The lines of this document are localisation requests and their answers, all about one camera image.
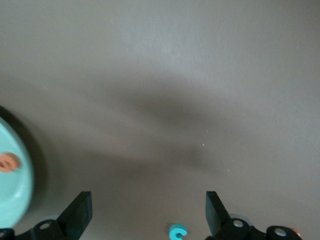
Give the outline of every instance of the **turquoise plate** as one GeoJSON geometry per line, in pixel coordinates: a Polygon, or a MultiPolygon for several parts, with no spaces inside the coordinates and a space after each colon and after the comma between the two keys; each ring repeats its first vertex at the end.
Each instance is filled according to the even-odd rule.
{"type": "Polygon", "coordinates": [[[13,153],[20,166],[12,172],[0,172],[0,229],[12,228],[26,213],[30,204],[34,174],[27,148],[13,130],[0,117],[0,155],[13,153]]]}

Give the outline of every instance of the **silver bolt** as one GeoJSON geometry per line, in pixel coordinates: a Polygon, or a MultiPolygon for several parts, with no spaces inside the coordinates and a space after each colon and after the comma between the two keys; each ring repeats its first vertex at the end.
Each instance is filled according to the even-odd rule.
{"type": "Polygon", "coordinates": [[[237,228],[242,228],[244,226],[244,223],[240,220],[234,220],[233,225],[235,225],[237,228]]]}
{"type": "Polygon", "coordinates": [[[286,231],[283,230],[283,229],[281,229],[281,228],[276,228],[276,229],[274,230],[274,232],[275,232],[275,234],[277,234],[277,235],[280,236],[280,237],[285,237],[285,236],[287,236],[286,231]]]}

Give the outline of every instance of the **screw head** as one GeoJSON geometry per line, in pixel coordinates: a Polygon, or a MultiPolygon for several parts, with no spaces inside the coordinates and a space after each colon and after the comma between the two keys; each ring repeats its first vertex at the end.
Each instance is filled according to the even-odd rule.
{"type": "Polygon", "coordinates": [[[236,226],[237,228],[242,228],[244,226],[244,223],[240,220],[234,220],[233,225],[236,226]]]}
{"type": "Polygon", "coordinates": [[[276,229],[274,230],[274,232],[275,232],[275,234],[277,234],[277,235],[280,236],[280,237],[285,237],[285,236],[287,236],[286,231],[283,230],[283,229],[281,229],[281,228],[276,228],[276,229]]]}

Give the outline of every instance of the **turquoise hook-shaped object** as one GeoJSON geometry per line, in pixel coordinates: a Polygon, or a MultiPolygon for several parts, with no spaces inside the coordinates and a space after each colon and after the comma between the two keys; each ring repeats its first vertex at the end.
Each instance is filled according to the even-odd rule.
{"type": "Polygon", "coordinates": [[[187,228],[182,224],[173,224],[169,230],[169,238],[171,240],[182,240],[182,236],[187,234],[187,228]]]}

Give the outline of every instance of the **blue plastic object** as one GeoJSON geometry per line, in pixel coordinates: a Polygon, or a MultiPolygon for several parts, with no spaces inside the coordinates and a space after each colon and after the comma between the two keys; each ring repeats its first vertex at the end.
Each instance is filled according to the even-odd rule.
{"type": "Polygon", "coordinates": [[[12,172],[0,172],[0,229],[12,228],[26,213],[34,188],[34,174],[27,148],[0,117],[0,155],[13,153],[20,166],[12,172]]]}
{"type": "Polygon", "coordinates": [[[187,234],[187,228],[182,224],[173,224],[169,230],[169,238],[171,240],[182,240],[182,236],[187,234]]]}

